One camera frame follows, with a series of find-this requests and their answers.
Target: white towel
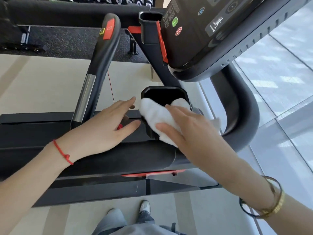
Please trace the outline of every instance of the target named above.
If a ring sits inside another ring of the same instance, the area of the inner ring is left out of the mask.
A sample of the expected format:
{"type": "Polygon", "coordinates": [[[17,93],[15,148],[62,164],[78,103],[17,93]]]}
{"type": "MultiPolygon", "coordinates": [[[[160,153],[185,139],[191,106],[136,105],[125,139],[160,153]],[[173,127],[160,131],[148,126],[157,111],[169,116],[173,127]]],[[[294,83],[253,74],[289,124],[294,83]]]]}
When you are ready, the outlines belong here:
{"type": "MultiPolygon", "coordinates": [[[[171,105],[185,107],[186,109],[190,110],[189,103],[183,98],[174,100],[171,105]]],[[[141,99],[139,112],[145,118],[150,128],[160,136],[159,139],[161,141],[177,147],[177,145],[169,137],[167,137],[166,134],[156,129],[157,123],[167,123],[173,126],[178,132],[182,133],[180,127],[177,125],[170,112],[164,106],[159,105],[150,98],[143,98],[141,99]]],[[[221,127],[219,118],[212,121],[214,127],[219,130],[221,127]]]]}

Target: speckled black floor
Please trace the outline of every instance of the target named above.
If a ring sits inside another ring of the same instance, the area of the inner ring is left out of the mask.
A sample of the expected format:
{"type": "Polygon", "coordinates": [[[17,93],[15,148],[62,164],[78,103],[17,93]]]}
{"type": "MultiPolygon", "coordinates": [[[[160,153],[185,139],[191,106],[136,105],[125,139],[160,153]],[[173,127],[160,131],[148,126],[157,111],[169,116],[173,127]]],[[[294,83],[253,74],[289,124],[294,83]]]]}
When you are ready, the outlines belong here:
{"type": "MultiPolygon", "coordinates": [[[[31,27],[29,44],[46,45],[48,51],[35,54],[27,51],[0,51],[1,54],[34,55],[71,59],[91,59],[100,29],[31,27]]],[[[129,55],[129,36],[125,31],[119,41],[113,61],[148,63],[137,47],[138,55],[129,55]]]]}

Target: shoe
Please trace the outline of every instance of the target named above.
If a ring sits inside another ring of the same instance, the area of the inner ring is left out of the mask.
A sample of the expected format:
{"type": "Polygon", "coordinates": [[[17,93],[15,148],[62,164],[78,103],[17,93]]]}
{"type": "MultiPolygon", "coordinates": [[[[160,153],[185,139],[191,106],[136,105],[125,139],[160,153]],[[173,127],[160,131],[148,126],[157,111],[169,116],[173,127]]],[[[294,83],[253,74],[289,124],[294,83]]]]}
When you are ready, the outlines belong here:
{"type": "Polygon", "coordinates": [[[148,214],[150,215],[151,208],[150,208],[149,201],[144,200],[144,201],[141,202],[139,213],[142,213],[142,212],[148,212],[148,214]]]}
{"type": "Polygon", "coordinates": [[[112,213],[114,210],[116,210],[116,209],[110,209],[110,210],[107,212],[107,214],[112,213]]]}

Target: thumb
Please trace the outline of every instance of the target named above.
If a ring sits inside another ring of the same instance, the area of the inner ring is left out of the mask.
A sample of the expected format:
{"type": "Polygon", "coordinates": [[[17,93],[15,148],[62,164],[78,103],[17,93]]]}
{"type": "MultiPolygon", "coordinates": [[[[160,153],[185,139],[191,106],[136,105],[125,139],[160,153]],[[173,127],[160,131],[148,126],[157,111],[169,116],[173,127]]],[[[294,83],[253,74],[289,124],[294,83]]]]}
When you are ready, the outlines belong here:
{"type": "Polygon", "coordinates": [[[115,131],[119,141],[122,141],[123,139],[131,135],[139,127],[140,124],[141,124],[140,120],[135,120],[126,125],[125,127],[121,128],[120,130],[115,131]]]}
{"type": "Polygon", "coordinates": [[[158,123],[156,124],[156,128],[162,133],[165,133],[178,146],[178,148],[183,147],[185,139],[173,126],[166,123],[158,123]]]}

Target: hand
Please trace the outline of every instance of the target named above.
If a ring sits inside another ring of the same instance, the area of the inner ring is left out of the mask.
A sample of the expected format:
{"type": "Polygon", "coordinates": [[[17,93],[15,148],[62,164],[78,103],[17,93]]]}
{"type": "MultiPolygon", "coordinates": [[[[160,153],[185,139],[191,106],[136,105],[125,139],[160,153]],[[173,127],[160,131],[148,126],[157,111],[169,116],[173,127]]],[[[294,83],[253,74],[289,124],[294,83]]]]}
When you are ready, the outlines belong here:
{"type": "Polygon", "coordinates": [[[179,106],[166,106],[182,134],[166,124],[156,124],[195,166],[220,184],[230,183],[237,173],[238,156],[203,115],[179,106]]]}
{"type": "Polygon", "coordinates": [[[70,155],[72,162],[114,148],[141,123],[135,120],[116,130],[128,109],[133,108],[135,100],[136,98],[133,97],[128,101],[118,101],[102,110],[81,126],[59,138],[58,145],[65,154],[70,155]]]}

